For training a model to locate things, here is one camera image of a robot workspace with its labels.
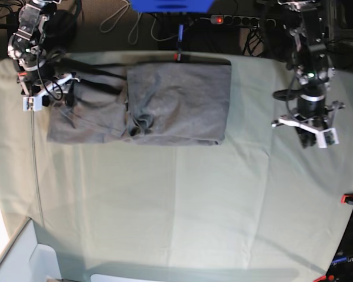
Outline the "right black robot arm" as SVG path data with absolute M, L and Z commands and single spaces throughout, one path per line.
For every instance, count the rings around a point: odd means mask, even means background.
M 18 28 L 8 40 L 25 111 L 39 111 L 53 102 L 74 104 L 76 73 L 61 65 L 76 34 L 82 2 L 75 11 L 59 10 L 59 1 L 28 1 L 18 13 Z

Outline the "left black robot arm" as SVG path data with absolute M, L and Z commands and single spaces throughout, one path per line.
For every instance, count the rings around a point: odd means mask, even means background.
M 267 36 L 267 15 L 271 6 L 278 4 L 290 12 L 286 20 L 292 49 L 287 61 L 293 77 L 284 90 L 272 97 L 285 103 L 286 114 L 272 122 L 272 127 L 289 126 L 295 129 L 300 144 L 307 148 L 326 149 L 338 144 L 333 122 L 341 104 L 326 104 L 330 80 L 335 73 L 324 42 L 318 1 L 268 1 L 259 20 L 262 36 Z

